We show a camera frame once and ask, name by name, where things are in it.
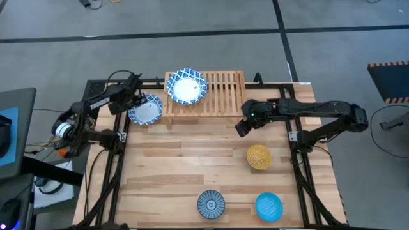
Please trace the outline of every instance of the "white plate with blue pattern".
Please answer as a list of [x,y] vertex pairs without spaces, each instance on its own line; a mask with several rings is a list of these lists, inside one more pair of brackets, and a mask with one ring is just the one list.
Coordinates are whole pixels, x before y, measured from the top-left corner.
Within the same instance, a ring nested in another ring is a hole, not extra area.
[[191,105],[205,96],[207,82],[200,72],[184,68],[172,73],[167,81],[166,89],[167,94],[175,102]]
[[128,110],[129,119],[137,125],[151,125],[162,115],[162,101],[156,95],[145,94],[147,102]]

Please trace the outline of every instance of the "plate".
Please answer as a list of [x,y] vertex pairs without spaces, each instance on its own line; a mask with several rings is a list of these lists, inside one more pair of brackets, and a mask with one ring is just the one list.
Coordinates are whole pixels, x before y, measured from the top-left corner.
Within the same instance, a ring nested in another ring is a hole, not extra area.
[[137,125],[151,125],[162,115],[162,101],[156,95],[146,94],[147,102],[128,110],[129,119]]
[[224,198],[216,190],[204,191],[197,200],[197,209],[204,218],[216,219],[223,214]]
[[265,222],[276,222],[282,215],[282,203],[279,197],[271,192],[260,194],[256,200],[257,215]]
[[176,103],[191,105],[200,101],[206,94],[207,82],[203,74],[190,68],[178,70],[169,77],[167,94]]

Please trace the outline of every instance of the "gray concrete floor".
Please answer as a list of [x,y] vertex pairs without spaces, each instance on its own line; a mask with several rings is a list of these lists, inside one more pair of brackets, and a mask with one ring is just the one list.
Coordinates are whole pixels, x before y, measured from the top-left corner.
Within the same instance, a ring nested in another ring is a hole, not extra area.
[[[279,0],[287,28],[407,24],[407,0]],[[0,13],[0,38],[120,35],[181,31],[277,29],[269,0],[104,1],[100,10],[78,1],[9,0]],[[366,64],[407,61],[409,30],[288,34],[299,81],[312,82],[318,101],[346,100],[370,116],[384,106]],[[119,69],[161,77],[165,71],[244,70],[250,81],[290,81],[279,34],[149,38],[87,42],[0,44],[0,90],[33,86],[35,107],[65,110],[82,97],[88,79]],[[383,111],[374,123],[404,113]],[[28,142],[49,136],[57,114],[34,111]],[[409,157],[408,131],[382,132],[380,144]],[[407,229],[409,161],[380,151],[369,131],[345,133],[329,144],[334,170],[352,226]],[[39,215],[37,229],[71,224],[74,209]]]

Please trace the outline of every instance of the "yellow bowl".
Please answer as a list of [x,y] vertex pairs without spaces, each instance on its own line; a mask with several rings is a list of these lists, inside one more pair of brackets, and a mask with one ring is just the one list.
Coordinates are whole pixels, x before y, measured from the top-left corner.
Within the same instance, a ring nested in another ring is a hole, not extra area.
[[247,161],[251,167],[263,170],[272,163],[272,156],[268,148],[257,144],[247,150]]

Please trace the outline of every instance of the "wooden dish rack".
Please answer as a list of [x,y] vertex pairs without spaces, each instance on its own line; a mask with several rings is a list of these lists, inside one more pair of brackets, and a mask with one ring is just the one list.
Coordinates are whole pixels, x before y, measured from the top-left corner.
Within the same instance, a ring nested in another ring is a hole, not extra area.
[[[200,71],[208,89],[204,98],[192,105],[181,105],[167,95],[163,103],[162,117],[167,128],[172,129],[173,118],[242,117],[241,106],[246,101],[244,73],[242,71]],[[174,72],[165,73],[165,86]]]

